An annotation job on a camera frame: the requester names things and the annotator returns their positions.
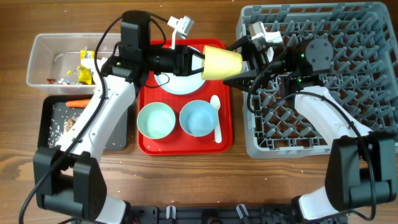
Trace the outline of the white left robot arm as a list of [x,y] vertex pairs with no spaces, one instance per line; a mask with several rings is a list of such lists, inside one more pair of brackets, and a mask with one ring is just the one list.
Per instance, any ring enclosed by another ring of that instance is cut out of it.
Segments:
[[105,144],[149,72],[193,75],[201,71],[192,69],[193,57],[204,55],[186,45],[151,45],[131,53],[124,49],[121,46],[102,66],[94,63],[99,88],[73,129],[54,147],[38,147],[33,158],[35,186],[28,199],[35,198],[39,208],[88,222],[131,221],[130,204],[107,193],[100,169]]

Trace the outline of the orange carrot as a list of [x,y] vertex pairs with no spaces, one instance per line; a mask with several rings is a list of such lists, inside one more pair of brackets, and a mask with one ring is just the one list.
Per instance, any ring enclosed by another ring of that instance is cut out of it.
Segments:
[[90,101],[90,99],[67,101],[66,106],[69,108],[86,108]]

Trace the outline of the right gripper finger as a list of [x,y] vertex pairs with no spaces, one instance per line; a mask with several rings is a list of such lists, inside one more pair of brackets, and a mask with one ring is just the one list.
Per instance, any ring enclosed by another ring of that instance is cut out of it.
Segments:
[[226,49],[229,51],[234,51],[237,50],[238,48],[241,48],[241,53],[248,53],[250,51],[250,44],[251,44],[251,38],[248,36],[242,36],[240,39],[238,39],[236,42],[231,44]]
[[223,84],[233,88],[237,88],[241,91],[248,92],[252,83],[259,74],[259,70],[250,70],[224,79]]

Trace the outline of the green bowl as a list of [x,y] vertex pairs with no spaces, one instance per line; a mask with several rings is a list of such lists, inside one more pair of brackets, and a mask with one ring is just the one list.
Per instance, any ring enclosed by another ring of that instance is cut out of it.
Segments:
[[173,109],[161,102],[145,105],[137,115],[139,132],[149,139],[167,137],[174,129],[176,116]]

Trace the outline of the red snack wrapper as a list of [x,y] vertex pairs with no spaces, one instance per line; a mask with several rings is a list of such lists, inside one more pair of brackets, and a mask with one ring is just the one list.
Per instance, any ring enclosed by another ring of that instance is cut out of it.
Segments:
[[64,78],[61,78],[61,79],[48,78],[47,82],[49,85],[82,85],[81,82],[73,82],[70,80],[66,80]]

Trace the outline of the yellow plastic cup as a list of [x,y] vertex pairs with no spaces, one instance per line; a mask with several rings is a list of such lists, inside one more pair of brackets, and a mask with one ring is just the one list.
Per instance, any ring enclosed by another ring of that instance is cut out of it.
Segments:
[[206,45],[203,54],[205,59],[202,61],[202,80],[224,80],[240,74],[243,70],[243,57],[237,52]]

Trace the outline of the white tissue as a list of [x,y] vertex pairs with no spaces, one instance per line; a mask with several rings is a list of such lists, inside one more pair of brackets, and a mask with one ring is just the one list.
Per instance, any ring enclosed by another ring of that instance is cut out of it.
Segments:
[[[102,66],[106,63],[107,60],[108,60],[107,57],[103,57],[102,59],[97,59],[96,60],[97,68],[101,70]],[[97,83],[100,83],[98,71],[95,66],[95,60],[93,58],[84,58],[81,61],[81,64],[90,71],[92,77],[91,84],[96,85]]]

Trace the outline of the brown food scrap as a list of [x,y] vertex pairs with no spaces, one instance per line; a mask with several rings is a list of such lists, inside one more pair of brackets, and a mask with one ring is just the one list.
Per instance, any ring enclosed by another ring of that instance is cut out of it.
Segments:
[[71,128],[73,127],[73,125],[76,123],[76,121],[74,119],[69,119],[67,121],[67,125],[65,126],[65,131],[69,132],[69,130],[71,130]]

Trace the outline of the white rice pile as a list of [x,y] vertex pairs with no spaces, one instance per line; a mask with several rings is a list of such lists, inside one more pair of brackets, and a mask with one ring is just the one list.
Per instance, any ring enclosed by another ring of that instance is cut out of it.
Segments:
[[50,116],[48,147],[54,147],[65,133],[70,120],[77,121],[83,108],[69,108],[65,102],[55,103]]

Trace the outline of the yellow snack wrapper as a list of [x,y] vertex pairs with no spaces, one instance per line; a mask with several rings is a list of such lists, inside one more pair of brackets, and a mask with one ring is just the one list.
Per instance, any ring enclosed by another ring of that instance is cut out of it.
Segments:
[[80,65],[67,72],[68,76],[78,72],[77,82],[84,85],[93,84],[93,72],[95,52],[92,50],[80,50]]

